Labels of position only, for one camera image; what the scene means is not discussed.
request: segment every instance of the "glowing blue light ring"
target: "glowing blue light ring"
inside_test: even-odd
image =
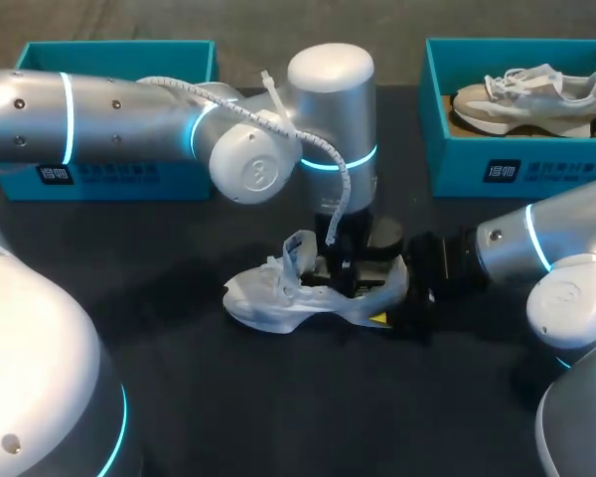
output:
[[[532,219],[532,204],[525,208],[525,223],[527,224],[527,231],[529,232],[529,237],[532,240],[532,245],[534,246],[534,250],[536,250],[538,258],[540,258],[540,262],[543,264],[547,271],[552,270],[552,265],[550,265],[549,261],[547,261],[547,258],[545,258],[545,253],[543,253],[543,249],[540,247],[540,243],[538,242],[538,238],[536,237],[536,231],[534,230],[534,222]]]
[[[106,475],[106,472],[108,472],[108,470],[110,470],[110,467],[112,466],[112,463],[115,461],[115,458],[117,457],[117,453],[119,452],[119,449],[121,448],[121,442],[123,441],[123,435],[126,432],[126,421],[128,419],[128,402],[126,401],[126,391],[123,388],[123,386],[121,387],[121,395],[123,397],[123,419],[121,421],[121,430],[119,431],[119,437],[117,437],[117,443],[115,445],[115,448],[112,450],[110,457],[108,457],[108,461],[106,462],[106,465],[103,466],[103,468],[97,474],[96,477],[104,477],[104,475]]]
[[[232,97],[230,99],[226,99],[226,101],[235,102],[238,101],[238,98]],[[199,114],[199,117],[197,117],[197,119],[195,120],[195,123],[192,125],[192,131],[190,131],[190,149],[192,150],[192,155],[197,160],[199,160],[199,158],[197,157],[197,153],[195,152],[195,136],[197,134],[197,129],[199,129],[199,126],[201,125],[201,121],[203,121],[203,118],[206,117],[210,113],[210,111],[216,109],[217,107],[219,107],[219,105],[215,102],[211,102],[208,105],[206,105],[206,107],[203,108],[203,111],[201,111],[201,114]]]
[[[73,144],[75,140],[75,102],[73,99],[73,86],[71,78],[66,73],[60,73],[64,83],[64,93],[67,97],[67,148],[64,152],[62,164],[69,164],[73,157]]]
[[[357,161],[348,163],[347,169],[353,169],[354,167],[362,166],[363,164],[371,161],[376,152],[377,152],[377,146],[374,146],[373,149],[371,150],[371,152],[369,154],[367,154],[365,157],[363,157],[362,159],[358,159]],[[340,170],[338,168],[338,166],[335,164],[334,165],[315,164],[313,162],[308,161],[307,159],[301,159],[300,162],[302,162],[303,165],[305,165],[307,167],[310,167],[312,169],[317,169],[319,171],[339,171]]]
[[[568,370],[571,368],[571,366],[569,366],[567,363],[565,363],[563,360],[561,360],[560,358],[556,357],[556,359],[558,360],[558,362],[563,365],[565,368],[567,368]]]

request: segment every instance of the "teal shoe box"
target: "teal shoe box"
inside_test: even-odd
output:
[[[428,39],[418,113],[435,197],[540,199],[596,179],[596,137],[457,137],[445,97],[485,75],[550,64],[596,72],[596,40]]]
[[[30,43],[16,68],[121,80],[218,77],[215,44],[207,41]],[[197,163],[69,164],[67,169],[57,172],[69,174],[71,181],[45,184],[42,173],[51,171],[30,168],[2,175],[0,183],[12,201],[202,201],[212,189],[210,174]]]

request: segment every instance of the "robot arm cover cap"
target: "robot arm cover cap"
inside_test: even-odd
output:
[[[303,50],[289,63],[289,82],[313,92],[352,89],[369,80],[375,71],[373,58],[355,45],[330,43]]]
[[[280,121],[269,111],[257,114]],[[284,187],[301,152],[297,139],[288,139],[242,122],[217,141],[210,156],[210,175],[229,199],[242,204],[259,204]]]
[[[571,350],[596,341],[596,262],[555,268],[532,290],[527,319],[545,344]]]

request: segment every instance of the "yellow label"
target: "yellow label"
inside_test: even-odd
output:
[[[386,313],[380,313],[378,315],[372,316],[369,318],[374,323],[379,323],[380,325],[387,325],[386,323]]]

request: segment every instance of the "beige sneaker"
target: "beige sneaker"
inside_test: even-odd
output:
[[[562,137],[591,137],[596,118],[596,73],[566,77],[550,65],[509,70],[503,78],[460,89],[453,99],[458,118],[478,131],[504,136],[536,126]]]

